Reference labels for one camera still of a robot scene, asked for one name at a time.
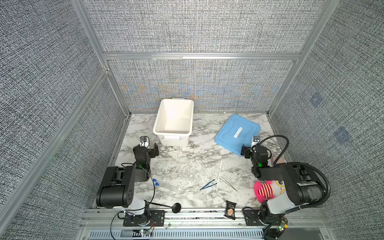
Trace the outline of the pink white plush toy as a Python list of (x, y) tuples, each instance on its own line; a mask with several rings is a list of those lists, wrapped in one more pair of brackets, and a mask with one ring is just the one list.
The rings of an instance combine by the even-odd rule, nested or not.
[(257, 200), (262, 203), (266, 200), (273, 199), (286, 191), (283, 181), (257, 181), (254, 184), (254, 192)]

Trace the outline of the silver metal tweezers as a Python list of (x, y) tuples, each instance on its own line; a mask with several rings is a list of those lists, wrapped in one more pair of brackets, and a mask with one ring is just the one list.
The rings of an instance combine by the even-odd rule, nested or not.
[(227, 185), (229, 188), (231, 188), (233, 191), (237, 192), (237, 190), (226, 180), (224, 179), (223, 177), (220, 177), (220, 180), (225, 184)]

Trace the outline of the black snack packet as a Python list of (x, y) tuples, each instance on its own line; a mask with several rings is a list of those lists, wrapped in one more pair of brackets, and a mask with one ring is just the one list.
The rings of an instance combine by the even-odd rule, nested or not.
[(226, 200), (226, 210), (224, 216), (228, 219), (235, 220), (236, 219), (236, 205), (237, 203)]

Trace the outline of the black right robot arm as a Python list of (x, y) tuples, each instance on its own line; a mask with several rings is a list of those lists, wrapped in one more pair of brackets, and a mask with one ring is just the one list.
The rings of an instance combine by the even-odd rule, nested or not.
[(331, 185), (317, 168), (301, 162), (272, 165), (272, 152), (262, 146), (264, 141), (254, 136), (251, 146), (242, 145), (241, 156), (252, 162), (252, 174), (257, 178), (255, 194), (261, 203), (259, 222), (265, 226), (263, 238), (277, 240), (288, 226), (287, 214), (322, 205), (331, 195)]

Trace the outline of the blue plastic tweezers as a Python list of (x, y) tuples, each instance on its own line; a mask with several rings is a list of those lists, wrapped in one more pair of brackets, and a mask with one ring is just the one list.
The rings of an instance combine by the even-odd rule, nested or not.
[(217, 184), (217, 181), (216, 180), (211, 180), (210, 182), (208, 182), (207, 184), (205, 184), (201, 190), (204, 190), (204, 189), (207, 189), (207, 188), (211, 188), (213, 186), (215, 186)]

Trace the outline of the aluminium front rail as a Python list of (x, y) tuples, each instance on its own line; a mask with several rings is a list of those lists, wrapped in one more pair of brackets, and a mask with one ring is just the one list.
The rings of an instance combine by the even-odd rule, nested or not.
[[(264, 226), (236, 209), (236, 219), (223, 208), (183, 209), (174, 214), (164, 209), (160, 227), (125, 227), (118, 210), (89, 209), (83, 215), (77, 240), (262, 240)], [(337, 237), (320, 209), (306, 209), (286, 216), (282, 240), (335, 240)]]

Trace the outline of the black long handled spoon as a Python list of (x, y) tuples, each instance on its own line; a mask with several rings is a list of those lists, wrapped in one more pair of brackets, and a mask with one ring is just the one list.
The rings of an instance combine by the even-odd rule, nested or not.
[(164, 205), (164, 204), (158, 204), (158, 203), (153, 203), (153, 202), (151, 202), (150, 204), (154, 205), (154, 206), (170, 208), (174, 214), (179, 213), (181, 211), (181, 209), (182, 209), (182, 206), (181, 206), (180, 203), (175, 203), (172, 206)]

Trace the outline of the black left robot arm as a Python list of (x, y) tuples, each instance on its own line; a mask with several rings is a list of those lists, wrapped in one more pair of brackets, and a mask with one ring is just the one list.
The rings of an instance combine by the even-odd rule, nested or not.
[(107, 167), (98, 189), (96, 204), (100, 208), (122, 207), (118, 218), (123, 219), (125, 227), (154, 227), (156, 221), (151, 214), (151, 201), (134, 195), (135, 183), (153, 180), (151, 159), (159, 155), (159, 148), (152, 149), (138, 145), (134, 147), (136, 161), (126, 167)]

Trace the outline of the blue capped test tube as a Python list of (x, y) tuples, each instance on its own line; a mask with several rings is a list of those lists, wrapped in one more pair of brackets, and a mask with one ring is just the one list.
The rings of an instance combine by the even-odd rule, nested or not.
[(153, 180), (153, 182), (155, 183), (156, 187), (164, 188), (164, 189), (176, 192), (176, 193), (182, 193), (182, 191), (174, 185), (171, 185), (171, 184), (168, 184), (168, 183), (162, 182), (162, 181)]
[(176, 186), (169, 184), (167, 182), (161, 181), (161, 180), (153, 179), (153, 182), (155, 183), (155, 186), (157, 186), (157, 187), (162, 187), (162, 188), (167, 188), (167, 189), (177, 189)]

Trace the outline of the white plastic storage bin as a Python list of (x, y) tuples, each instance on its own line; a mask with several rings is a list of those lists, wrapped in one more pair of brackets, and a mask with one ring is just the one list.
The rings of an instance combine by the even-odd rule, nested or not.
[(163, 146), (185, 148), (193, 129), (194, 101), (163, 99), (155, 120), (153, 133)]

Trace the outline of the blue plastic bin lid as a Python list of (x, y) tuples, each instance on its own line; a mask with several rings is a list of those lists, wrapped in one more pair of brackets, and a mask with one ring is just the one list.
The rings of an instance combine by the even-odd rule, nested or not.
[(258, 136), (260, 130), (259, 124), (233, 114), (215, 136), (215, 142), (241, 156), (242, 146), (250, 147), (253, 136)]

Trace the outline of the white glass stirring rod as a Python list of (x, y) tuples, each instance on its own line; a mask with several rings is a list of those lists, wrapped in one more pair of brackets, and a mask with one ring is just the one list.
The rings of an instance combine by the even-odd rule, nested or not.
[(218, 178), (217, 178), (217, 184), (216, 184), (216, 189), (215, 189), (216, 192), (219, 190), (222, 165), (223, 165), (223, 160), (221, 160), (221, 162), (220, 162), (219, 173), (218, 173)]

